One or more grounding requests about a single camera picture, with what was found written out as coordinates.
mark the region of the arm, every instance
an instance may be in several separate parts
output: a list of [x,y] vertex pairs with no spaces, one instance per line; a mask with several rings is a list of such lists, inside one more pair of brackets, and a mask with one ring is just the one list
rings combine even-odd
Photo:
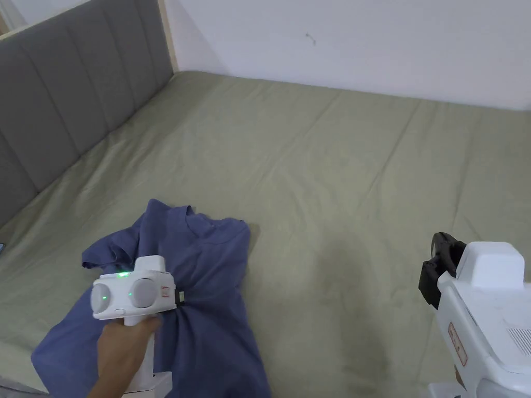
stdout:
[[123,319],[104,327],[98,339],[99,379],[87,398],[121,398],[142,364],[148,340],[160,326],[157,318],[135,326]]

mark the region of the red label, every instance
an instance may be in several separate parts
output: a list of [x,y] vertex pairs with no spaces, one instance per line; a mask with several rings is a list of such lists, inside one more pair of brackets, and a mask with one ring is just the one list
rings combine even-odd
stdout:
[[453,347],[456,349],[457,356],[459,357],[459,360],[461,361],[461,365],[466,366],[466,362],[468,361],[468,356],[466,355],[465,348],[463,347],[463,343],[461,343],[461,340],[459,339],[459,336],[457,335],[456,328],[453,326],[453,323],[450,322],[450,325],[448,325],[448,334],[450,335],[450,340],[452,341]]

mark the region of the mattress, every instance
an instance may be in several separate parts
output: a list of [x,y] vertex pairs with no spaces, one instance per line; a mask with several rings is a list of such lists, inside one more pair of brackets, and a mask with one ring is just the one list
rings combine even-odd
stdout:
[[81,252],[149,199],[251,225],[242,286],[274,396],[415,396],[453,365],[417,289],[431,237],[531,258],[529,113],[176,75],[0,229],[0,375],[97,277]]

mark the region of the vent grille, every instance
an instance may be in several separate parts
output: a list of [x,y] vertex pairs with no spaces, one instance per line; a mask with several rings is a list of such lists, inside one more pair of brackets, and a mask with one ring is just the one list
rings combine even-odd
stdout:
[[507,331],[520,349],[520,352],[527,357],[531,357],[531,329],[508,328]]

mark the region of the headboard panel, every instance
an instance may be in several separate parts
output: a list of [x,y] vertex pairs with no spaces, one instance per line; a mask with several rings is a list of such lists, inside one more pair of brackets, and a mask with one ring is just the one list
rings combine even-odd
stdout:
[[91,0],[0,40],[0,226],[172,74],[156,0]]

